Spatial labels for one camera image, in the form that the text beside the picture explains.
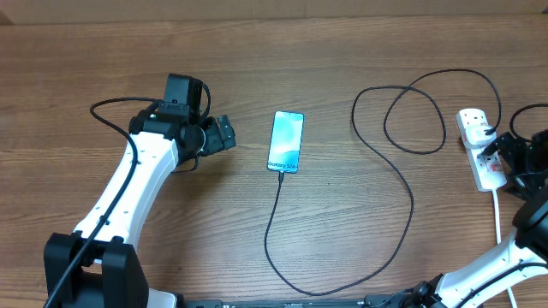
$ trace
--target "wall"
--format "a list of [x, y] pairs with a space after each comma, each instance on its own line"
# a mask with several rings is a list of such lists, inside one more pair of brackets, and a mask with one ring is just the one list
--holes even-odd
[[0, 0], [0, 23], [533, 14], [548, 0]]

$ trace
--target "white power cable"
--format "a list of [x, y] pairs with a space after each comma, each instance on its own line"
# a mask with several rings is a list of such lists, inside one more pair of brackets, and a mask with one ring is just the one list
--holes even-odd
[[[498, 195], [497, 195], [497, 189], [493, 189], [493, 207], [495, 209], [495, 232], [497, 234], [497, 244], [500, 244], [501, 241], [501, 231], [500, 231], [500, 210], [498, 209]], [[510, 297], [510, 303], [512, 304], [512, 308], [517, 308], [517, 303], [515, 302], [514, 293], [512, 292], [512, 288], [509, 287], [506, 289], [508, 292], [508, 297]]]

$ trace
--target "white power strip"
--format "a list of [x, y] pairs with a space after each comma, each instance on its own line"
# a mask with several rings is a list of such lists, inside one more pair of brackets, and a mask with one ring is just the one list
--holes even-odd
[[[487, 116], [485, 112], [478, 109], [464, 109], [456, 114], [456, 122], [459, 125], [461, 131], [462, 141], [466, 142], [466, 128], [471, 126], [485, 126], [487, 124]], [[485, 146], [481, 146], [476, 149], [466, 148], [468, 155], [468, 161], [474, 174], [476, 181], [476, 187], [480, 192], [489, 192], [495, 190], [504, 184], [506, 184], [506, 176], [503, 171], [503, 164], [498, 157], [498, 153], [489, 157], [479, 157], [480, 153], [485, 149]]]

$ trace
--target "smartphone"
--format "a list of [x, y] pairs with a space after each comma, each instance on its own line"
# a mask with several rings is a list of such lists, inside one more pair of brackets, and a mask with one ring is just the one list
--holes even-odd
[[272, 125], [271, 148], [266, 168], [297, 173], [301, 154], [302, 128], [305, 116], [297, 112], [277, 111]]

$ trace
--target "wooden table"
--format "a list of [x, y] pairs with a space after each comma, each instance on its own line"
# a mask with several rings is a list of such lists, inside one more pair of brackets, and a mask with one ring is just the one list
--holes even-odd
[[[238, 146], [172, 175], [148, 217], [139, 255], [151, 287], [187, 299], [304, 299], [266, 262], [262, 241], [277, 188], [265, 169], [276, 110], [306, 115], [301, 170], [286, 176], [271, 236], [278, 268], [298, 287], [325, 291], [365, 276], [393, 252], [409, 213], [400, 180], [356, 138], [351, 103], [363, 88], [407, 85], [441, 68], [474, 68], [500, 90], [503, 121], [548, 101], [548, 19], [542, 15], [286, 21], [196, 21], [0, 27], [0, 306], [41, 307], [42, 250], [92, 208], [122, 156], [123, 138], [88, 107], [122, 96], [161, 98], [167, 74], [204, 80], [211, 113], [228, 114]], [[479, 77], [432, 76], [447, 143], [428, 156], [397, 150], [382, 130], [395, 91], [367, 94], [357, 122], [403, 172], [416, 206], [402, 249], [381, 274], [328, 298], [392, 293], [457, 270], [494, 245], [492, 201], [476, 192], [455, 114], [477, 107], [496, 120]], [[103, 108], [126, 127], [141, 103]], [[524, 113], [525, 136], [546, 110]], [[389, 130], [400, 144], [435, 148], [432, 105], [409, 93]], [[500, 196], [503, 231], [522, 202]], [[548, 305], [548, 278], [515, 287], [520, 308]], [[509, 307], [501, 294], [487, 307]]]

